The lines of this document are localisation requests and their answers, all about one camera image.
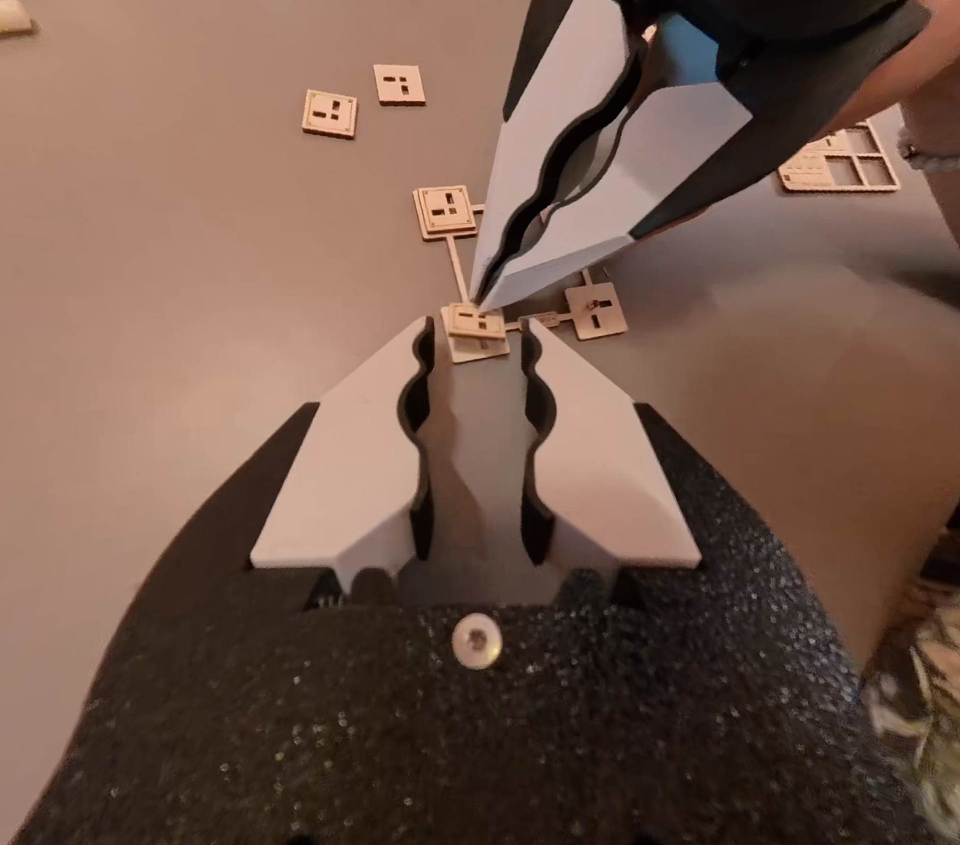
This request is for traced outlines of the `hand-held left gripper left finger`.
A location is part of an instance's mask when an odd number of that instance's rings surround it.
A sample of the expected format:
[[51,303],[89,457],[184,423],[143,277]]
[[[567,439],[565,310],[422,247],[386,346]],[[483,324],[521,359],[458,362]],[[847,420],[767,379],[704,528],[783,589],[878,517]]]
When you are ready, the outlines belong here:
[[425,561],[434,502],[420,431],[435,323],[415,319],[320,401],[251,552],[259,570],[400,572]]

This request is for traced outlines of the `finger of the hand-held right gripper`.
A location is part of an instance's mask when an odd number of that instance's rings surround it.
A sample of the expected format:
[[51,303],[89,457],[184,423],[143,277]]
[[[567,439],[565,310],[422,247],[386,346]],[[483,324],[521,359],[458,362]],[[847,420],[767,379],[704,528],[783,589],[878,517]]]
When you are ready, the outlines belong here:
[[521,251],[543,235],[549,220],[580,199],[602,229],[644,236],[643,219],[704,165],[751,115],[716,75],[717,43],[686,19],[669,14],[629,74],[629,99],[617,115],[592,120],[604,127],[570,152],[556,197],[525,229]]
[[637,69],[619,2],[573,0],[499,132],[474,252],[477,306],[509,306],[633,243],[625,231],[603,229],[580,199],[521,250],[525,230],[556,197],[568,145],[575,151],[601,130],[592,121],[607,111],[618,115]]

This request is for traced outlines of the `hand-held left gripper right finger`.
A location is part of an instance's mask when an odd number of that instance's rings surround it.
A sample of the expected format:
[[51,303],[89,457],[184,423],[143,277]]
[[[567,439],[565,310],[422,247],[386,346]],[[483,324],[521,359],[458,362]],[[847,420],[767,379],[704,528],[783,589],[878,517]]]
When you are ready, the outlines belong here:
[[701,551],[636,404],[538,320],[521,326],[521,539],[536,567],[692,570]]

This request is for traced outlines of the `small wooden square tile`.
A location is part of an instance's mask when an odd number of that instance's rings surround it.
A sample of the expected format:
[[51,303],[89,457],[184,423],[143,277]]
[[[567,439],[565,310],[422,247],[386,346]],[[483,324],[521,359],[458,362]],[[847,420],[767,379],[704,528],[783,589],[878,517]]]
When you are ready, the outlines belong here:
[[449,355],[452,364],[465,364],[474,361],[507,357],[510,354],[510,343],[506,338],[468,338],[456,336],[451,331],[450,311],[452,305],[440,309],[440,318],[443,331],[446,335]]
[[315,88],[307,89],[301,128],[307,134],[336,139],[355,138],[358,100]]
[[416,65],[373,65],[377,100],[382,106],[425,106],[426,94]]
[[425,241],[476,234],[474,207],[465,185],[416,188],[413,199],[421,237]]

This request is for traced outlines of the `wooden four-square frame piece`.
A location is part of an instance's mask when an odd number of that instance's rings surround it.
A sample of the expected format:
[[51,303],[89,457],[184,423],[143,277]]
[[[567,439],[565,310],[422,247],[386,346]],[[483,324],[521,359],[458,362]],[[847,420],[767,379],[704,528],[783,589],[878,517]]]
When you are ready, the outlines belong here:
[[[441,241],[446,246],[458,292],[457,301],[447,305],[452,306],[450,326],[453,335],[477,339],[506,338],[508,340],[511,335],[517,334],[521,330],[521,324],[524,321],[538,321],[550,330],[570,325],[576,337],[581,341],[622,335],[628,331],[628,324],[618,299],[616,287],[609,281],[593,280],[588,269],[582,269],[580,272],[581,284],[564,290],[563,296],[566,302],[564,311],[528,312],[519,315],[513,321],[509,320],[503,310],[477,313],[470,300],[469,288],[457,245],[461,239],[474,239],[478,235],[479,220],[484,214],[486,206],[484,204],[471,204],[477,222],[477,231],[474,235],[448,235],[442,238],[424,240],[426,242]],[[415,204],[414,212],[418,227],[420,227]]]

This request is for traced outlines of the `person's right hand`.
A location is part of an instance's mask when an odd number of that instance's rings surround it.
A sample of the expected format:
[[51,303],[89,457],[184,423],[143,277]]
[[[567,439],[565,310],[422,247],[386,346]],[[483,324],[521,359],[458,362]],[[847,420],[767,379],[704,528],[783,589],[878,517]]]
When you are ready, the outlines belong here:
[[818,136],[846,129],[906,100],[958,59],[959,0],[907,0],[925,19],[920,31],[884,59]]

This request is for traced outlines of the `wooden sheet with small windows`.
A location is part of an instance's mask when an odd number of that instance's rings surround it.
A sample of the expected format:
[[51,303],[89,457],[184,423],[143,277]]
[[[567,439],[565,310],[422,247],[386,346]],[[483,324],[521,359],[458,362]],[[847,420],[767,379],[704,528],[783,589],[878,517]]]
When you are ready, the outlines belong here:
[[777,175],[784,191],[798,194],[886,194],[902,188],[868,120],[806,144]]

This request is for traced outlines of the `patterned cloth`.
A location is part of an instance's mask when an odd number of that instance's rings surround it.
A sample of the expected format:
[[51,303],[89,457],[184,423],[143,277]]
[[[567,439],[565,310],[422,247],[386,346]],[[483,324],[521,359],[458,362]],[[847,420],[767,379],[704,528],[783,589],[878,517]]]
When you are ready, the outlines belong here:
[[914,579],[867,662],[873,731],[942,843],[959,842],[959,593]]

